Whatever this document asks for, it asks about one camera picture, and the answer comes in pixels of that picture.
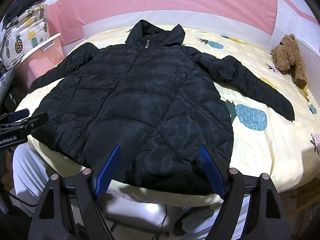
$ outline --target mattress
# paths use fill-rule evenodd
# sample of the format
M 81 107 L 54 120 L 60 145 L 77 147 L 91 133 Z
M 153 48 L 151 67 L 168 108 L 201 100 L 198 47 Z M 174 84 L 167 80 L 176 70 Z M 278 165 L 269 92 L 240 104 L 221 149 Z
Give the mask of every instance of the mattress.
M 171 30 L 173 26 L 160 26 Z M 257 77 L 283 94 L 295 112 L 295 121 L 286 120 L 263 103 L 243 96 L 231 85 L 216 83 L 215 86 L 226 102 L 233 120 L 234 146 L 230 167 L 250 176 L 270 175 L 279 192 L 299 187 L 320 172 L 319 106 L 309 91 L 309 102 L 300 94 L 289 75 L 283 75 L 274 67 L 271 55 L 253 44 L 214 33 L 184 29 L 183 45 L 191 46 L 217 58 L 232 55 Z M 91 42 L 98 48 L 124 43 L 130 29 L 111 30 L 97 34 L 82 42 Z M 18 110 L 28 108 L 30 114 L 39 106 L 42 98 L 54 88 L 57 80 L 28 94 Z M 60 153 L 53 152 L 44 144 L 28 136 L 44 160 L 62 176 L 79 173 L 84 167 Z M 115 180 L 111 181 L 108 193 L 136 202 L 151 202 L 174 206 L 203 206 L 218 204 L 218 195 L 182 195 L 135 187 Z

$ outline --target jacket collar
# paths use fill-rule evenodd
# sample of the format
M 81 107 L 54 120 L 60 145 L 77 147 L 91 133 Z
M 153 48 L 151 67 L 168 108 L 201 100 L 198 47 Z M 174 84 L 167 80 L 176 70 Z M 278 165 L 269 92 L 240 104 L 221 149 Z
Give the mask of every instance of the jacket collar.
M 184 35 L 185 32 L 179 24 L 172 31 L 165 31 L 146 20 L 140 20 L 129 33 L 125 44 L 129 47 L 145 48 L 149 40 L 149 48 L 181 45 Z

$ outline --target silver bolt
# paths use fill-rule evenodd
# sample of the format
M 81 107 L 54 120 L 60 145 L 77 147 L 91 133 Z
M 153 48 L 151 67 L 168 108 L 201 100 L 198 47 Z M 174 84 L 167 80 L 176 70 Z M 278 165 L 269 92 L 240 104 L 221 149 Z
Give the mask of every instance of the silver bolt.
M 51 179 L 52 179 L 52 180 L 56 180 L 58 177 L 59 177 L 58 174 L 53 174 L 53 175 L 51 175 Z
M 86 169 L 82 170 L 82 173 L 83 173 L 84 175 L 88 175 L 88 174 L 91 173 L 91 170 L 90 170 L 89 168 L 86 168 Z
M 230 171 L 231 174 L 237 174 L 238 173 L 238 170 L 236 168 L 231 168 L 229 171 Z
M 263 177 L 265 180 L 270 179 L 270 176 L 269 176 L 268 174 L 266 174 L 266 173 L 263 173 L 263 174 L 262 174 L 262 177 Z

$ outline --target zipper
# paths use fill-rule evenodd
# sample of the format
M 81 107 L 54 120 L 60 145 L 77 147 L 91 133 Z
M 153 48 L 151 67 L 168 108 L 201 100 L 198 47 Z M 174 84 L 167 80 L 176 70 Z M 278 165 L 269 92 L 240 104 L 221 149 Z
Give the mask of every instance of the zipper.
M 111 101 L 111 99 L 113 98 L 113 96 L 120 90 L 122 83 L 124 82 L 125 79 L 130 78 L 133 68 L 139 63 L 142 55 L 144 54 L 144 49 L 142 50 L 140 56 L 137 58 L 136 62 L 134 63 L 134 65 L 130 68 L 129 73 L 127 74 L 127 76 L 125 78 L 123 78 L 122 80 L 120 80 L 120 82 L 118 83 L 118 85 L 116 86 L 116 89 L 113 90 L 113 92 L 106 98 L 105 102 L 103 103 L 102 108 L 99 111 L 99 114 L 97 115 L 97 117 L 94 119 L 94 121 L 90 124 L 89 129 L 85 132 L 83 138 L 81 139 L 80 143 L 78 144 L 75 152 L 74 152 L 74 156 L 76 156 L 80 150 L 83 148 L 84 144 L 87 142 L 87 139 L 89 138 L 89 136 L 91 135 L 91 132 L 93 131 L 94 127 L 96 126 L 96 124 L 100 121 L 100 119 L 102 118 L 102 116 L 104 115 L 104 112 L 107 109 L 107 106 L 109 104 L 109 102 Z

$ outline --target brown stuffed animal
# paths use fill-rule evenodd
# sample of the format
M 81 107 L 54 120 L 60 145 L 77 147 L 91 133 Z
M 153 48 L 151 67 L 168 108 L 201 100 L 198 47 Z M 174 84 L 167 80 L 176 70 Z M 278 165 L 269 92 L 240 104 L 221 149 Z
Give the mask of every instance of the brown stuffed animal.
M 271 55 L 276 61 L 277 70 L 283 74 L 289 72 L 298 88 L 306 88 L 306 66 L 294 34 L 285 35 L 280 44 L 271 50 Z

